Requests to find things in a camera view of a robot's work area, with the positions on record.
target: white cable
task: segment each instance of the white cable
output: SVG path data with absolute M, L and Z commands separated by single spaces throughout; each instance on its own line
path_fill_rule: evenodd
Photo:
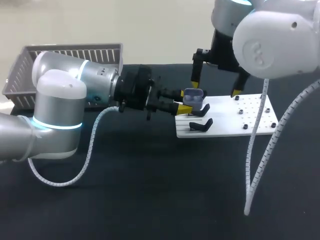
M 100 119 L 108 112 L 115 112 L 115 111 L 118 111 L 119 108 L 117 106 L 112 106 L 112 107 L 108 107 L 106 109 L 104 109 L 102 112 L 100 112 L 100 114 L 96 117 L 95 121 L 94 121 L 94 124 L 93 124 L 93 128 L 92 128 L 92 132 L 91 132 L 91 138 L 90 138 L 90 143 L 89 143 L 89 149 L 88 149 L 88 153 L 86 155 L 86 159 L 85 159 L 85 162 L 84 162 L 84 165 L 83 165 L 83 168 L 81 169 L 81 171 L 79 172 L 79 174 L 72 180 L 70 181 L 67 181 L 67 182 L 61 182 L 61 183 L 57 183 L 57 182 L 52 182 L 52 181 L 49 181 L 45 178 L 43 178 L 39 173 L 38 171 L 36 170 L 35 168 L 35 165 L 34 163 L 32 162 L 32 159 L 31 158 L 28 158 L 28 162 L 29 162 L 29 165 L 30 165 L 30 168 L 32 170 L 32 172 L 34 173 L 34 175 L 43 183 L 45 184 L 48 184 L 50 186 L 53 186 L 53 187 L 66 187 L 66 186 L 69 186 L 71 184 L 74 184 L 76 181 L 78 181 L 82 176 L 83 174 L 85 173 L 87 167 L 88 167 L 88 164 L 89 164 L 89 161 L 90 161 L 90 157 L 91 157 L 91 153 L 92 153 L 92 149 L 93 149 L 93 146 L 94 146 L 94 140 L 95 140 L 95 136 L 96 136 L 96 130 L 97 130 L 97 127 L 98 127 L 98 123 L 100 121 Z
M 258 187 L 259 181 L 262 177 L 262 174 L 266 168 L 266 165 L 268 163 L 268 160 L 277 144 L 277 141 L 281 135 L 281 132 L 283 131 L 287 121 L 289 120 L 289 118 L 291 117 L 291 115 L 293 114 L 293 112 L 295 111 L 295 109 L 299 106 L 299 104 L 305 100 L 313 91 L 315 91 L 316 89 L 318 89 L 320 87 L 320 79 L 315 81 L 313 84 L 311 84 L 310 86 L 308 86 L 305 90 L 303 90 L 303 92 L 301 92 L 296 98 L 295 100 L 293 100 L 293 102 L 290 104 L 290 106 L 288 107 L 288 109 L 285 111 L 285 113 L 283 114 L 283 116 L 281 117 L 281 120 L 279 121 L 278 126 L 275 129 L 275 132 L 273 133 L 268 146 L 265 149 L 265 152 L 263 154 L 263 157 L 261 159 L 261 162 L 256 170 L 256 173 L 254 175 L 252 184 L 250 186 L 249 192 L 246 195 L 246 201 L 245 201 L 245 207 L 244 207 L 244 214 L 246 216 L 249 215 L 250 213 L 250 208 L 251 208 L 251 204 L 256 192 L 256 189 Z
M 250 136 L 250 141 L 249 141 L 249 146 L 246 152 L 246 160 L 245 160 L 245 190 L 246 194 L 250 192 L 250 184 L 251 184 L 251 170 L 250 170 L 250 165 L 251 165 L 251 153 L 252 149 L 254 147 L 254 142 L 255 138 L 257 135 L 257 130 L 260 124 L 261 116 L 265 108 L 265 103 L 267 99 L 267 93 L 268 93 L 268 87 L 269 87 L 269 79 L 265 79 L 263 82 L 263 89 L 262 89 L 262 95 L 261 95 L 261 102 L 258 110 L 258 114 L 256 116 L 256 120 L 254 123 L 254 127 Z

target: black tabletop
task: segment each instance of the black tabletop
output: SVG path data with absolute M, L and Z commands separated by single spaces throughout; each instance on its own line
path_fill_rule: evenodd
M 137 65 L 124 67 L 136 71 Z M 172 89 L 190 86 L 190 64 L 152 65 Z M 278 118 L 316 76 L 272 80 Z M 204 66 L 201 88 L 229 95 L 236 76 Z M 250 78 L 244 94 L 261 93 Z M 157 112 L 113 112 L 100 122 L 87 172 L 72 187 L 39 182 L 28 163 L 0 167 L 0 238 L 24 240 L 300 240 L 320 238 L 320 94 L 295 112 L 244 216 L 249 137 L 178 139 L 175 120 Z M 77 153 L 36 160 L 45 178 L 66 182 L 83 166 L 99 112 L 87 111 Z M 255 173 L 270 136 L 258 136 Z

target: black hook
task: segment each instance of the black hook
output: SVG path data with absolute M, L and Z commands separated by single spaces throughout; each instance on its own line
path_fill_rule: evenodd
M 205 133 L 211 128 L 213 123 L 214 123 L 213 119 L 210 118 L 205 125 L 195 123 L 195 122 L 190 122 L 189 126 L 191 131 L 194 130 L 194 131 L 201 131 Z
M 191 114 L 195 115 L 197 117 L 204 117 L 207 114 L 207 112 L 209 111 L 209 109 L 210 109 L 210 104 L 208 103 L 207 105 L 204 106 L 204 108 L 202 110 L 192 111 Z

